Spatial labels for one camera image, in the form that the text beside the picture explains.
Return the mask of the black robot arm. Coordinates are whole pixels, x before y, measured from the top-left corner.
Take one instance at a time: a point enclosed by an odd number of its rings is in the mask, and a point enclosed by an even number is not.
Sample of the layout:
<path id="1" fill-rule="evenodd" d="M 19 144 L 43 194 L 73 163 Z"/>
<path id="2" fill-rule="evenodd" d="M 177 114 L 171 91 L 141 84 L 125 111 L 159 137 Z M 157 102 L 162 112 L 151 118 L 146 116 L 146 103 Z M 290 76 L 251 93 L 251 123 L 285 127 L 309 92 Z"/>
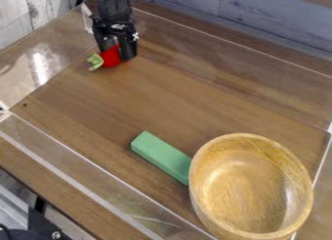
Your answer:
<path id="1" fill-rule="evenodd" d="M 93 32 L 106 62 L 126 62 L 138 55 L 139 33 L 131 0 L 93 0 Z"/>

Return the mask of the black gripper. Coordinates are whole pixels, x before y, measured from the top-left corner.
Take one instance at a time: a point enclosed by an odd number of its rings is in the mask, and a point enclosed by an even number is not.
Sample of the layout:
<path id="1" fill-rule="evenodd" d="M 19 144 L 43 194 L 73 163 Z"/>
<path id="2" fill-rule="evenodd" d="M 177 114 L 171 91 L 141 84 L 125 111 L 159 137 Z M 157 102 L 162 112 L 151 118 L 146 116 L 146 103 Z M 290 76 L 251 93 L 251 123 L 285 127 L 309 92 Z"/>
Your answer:
<path id="1" fill-rule="evenodd" d="M 93 17 L 93 32 L 101 52 L 111 49 L 119 39 L 121 59 L 129 61 L 137 57 L 139 33 L 133 17 L 117 20 Z"/>

